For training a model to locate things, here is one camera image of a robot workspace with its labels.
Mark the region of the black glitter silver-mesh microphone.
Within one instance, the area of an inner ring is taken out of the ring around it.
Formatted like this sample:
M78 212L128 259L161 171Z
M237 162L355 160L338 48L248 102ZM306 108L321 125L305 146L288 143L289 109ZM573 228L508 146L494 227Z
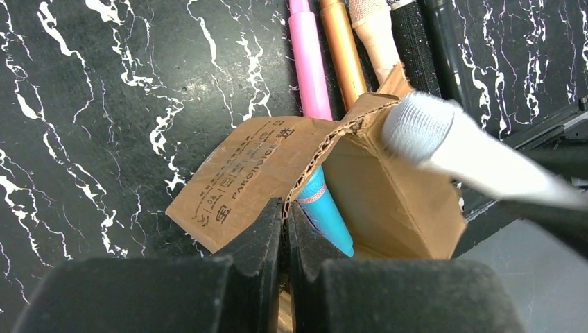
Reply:
M421 92L440 96L433 54L418 2L389 1L392 34L409 84Z

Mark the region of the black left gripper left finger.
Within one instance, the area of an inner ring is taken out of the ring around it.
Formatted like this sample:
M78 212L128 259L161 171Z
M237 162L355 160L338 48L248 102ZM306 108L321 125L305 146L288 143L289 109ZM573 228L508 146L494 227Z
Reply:
M216 254L65 262L15 332L276 332L282 201Z

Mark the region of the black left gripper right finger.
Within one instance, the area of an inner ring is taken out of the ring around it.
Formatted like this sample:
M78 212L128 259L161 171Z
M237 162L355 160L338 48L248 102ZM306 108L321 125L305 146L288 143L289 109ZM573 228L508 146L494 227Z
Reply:
M296 332L524 332L499 276L464 260L351 259L298 204L287 219Z

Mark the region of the turquoise blue microphone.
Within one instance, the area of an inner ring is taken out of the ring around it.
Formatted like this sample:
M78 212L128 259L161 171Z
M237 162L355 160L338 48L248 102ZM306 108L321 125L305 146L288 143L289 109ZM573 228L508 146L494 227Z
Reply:
M348 257L354 256L354 243L327 187L319 166L297 197L297 202L318 232Z

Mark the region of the pink microphone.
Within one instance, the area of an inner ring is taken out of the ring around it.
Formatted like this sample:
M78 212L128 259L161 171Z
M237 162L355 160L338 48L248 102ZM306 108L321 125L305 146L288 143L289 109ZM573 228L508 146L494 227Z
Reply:
M303 115L331 121L318 27L307 0L289 0L288 26Z

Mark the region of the brown cardboard box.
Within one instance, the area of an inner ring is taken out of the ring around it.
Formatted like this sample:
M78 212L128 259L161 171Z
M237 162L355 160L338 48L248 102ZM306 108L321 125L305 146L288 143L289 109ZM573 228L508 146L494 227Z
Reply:
M215 253L253 224L271 198L286 207L322 167L358 253L449 259L465 231L456 188L383 147L383 123L411 91L402 65L341 121L256 117L209 155L167 215Z

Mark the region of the beige microphone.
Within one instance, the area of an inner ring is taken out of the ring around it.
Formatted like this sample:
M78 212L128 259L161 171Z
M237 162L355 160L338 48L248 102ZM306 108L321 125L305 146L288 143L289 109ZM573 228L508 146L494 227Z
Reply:
M381 85L400 63L390 6L384 0L350 0L348 6L352 29L362 41Z

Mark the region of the black orange-tipped microphone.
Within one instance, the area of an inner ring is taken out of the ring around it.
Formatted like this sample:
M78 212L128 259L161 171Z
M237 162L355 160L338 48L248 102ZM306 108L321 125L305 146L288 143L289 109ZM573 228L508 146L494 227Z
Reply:
M420 5L441 94L471 111L465 66L456 38L457 21L452 18L450 2L423 0Z

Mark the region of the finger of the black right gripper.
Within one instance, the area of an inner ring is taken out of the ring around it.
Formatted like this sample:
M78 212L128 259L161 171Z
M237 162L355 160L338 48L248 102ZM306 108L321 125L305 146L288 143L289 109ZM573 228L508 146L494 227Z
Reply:
M586 146L522 150L521 153L556 174L587 179ZM532 221L581 257L587 256L586 212L521 201L501 201L499 207L517 218Z

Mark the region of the white microphone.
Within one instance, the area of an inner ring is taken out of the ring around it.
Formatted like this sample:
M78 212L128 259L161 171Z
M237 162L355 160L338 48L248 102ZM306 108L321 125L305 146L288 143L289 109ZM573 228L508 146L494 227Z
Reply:
M496 200L587 209L586 195L487 134L456 102L411 92L391 108L381 139L416 167Z

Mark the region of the gold microphone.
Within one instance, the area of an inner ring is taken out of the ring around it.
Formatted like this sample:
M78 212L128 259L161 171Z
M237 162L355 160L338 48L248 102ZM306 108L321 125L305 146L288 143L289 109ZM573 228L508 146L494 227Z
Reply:
M367 92L347 6L340 0L320 0L320 16L334 63L345 110Z

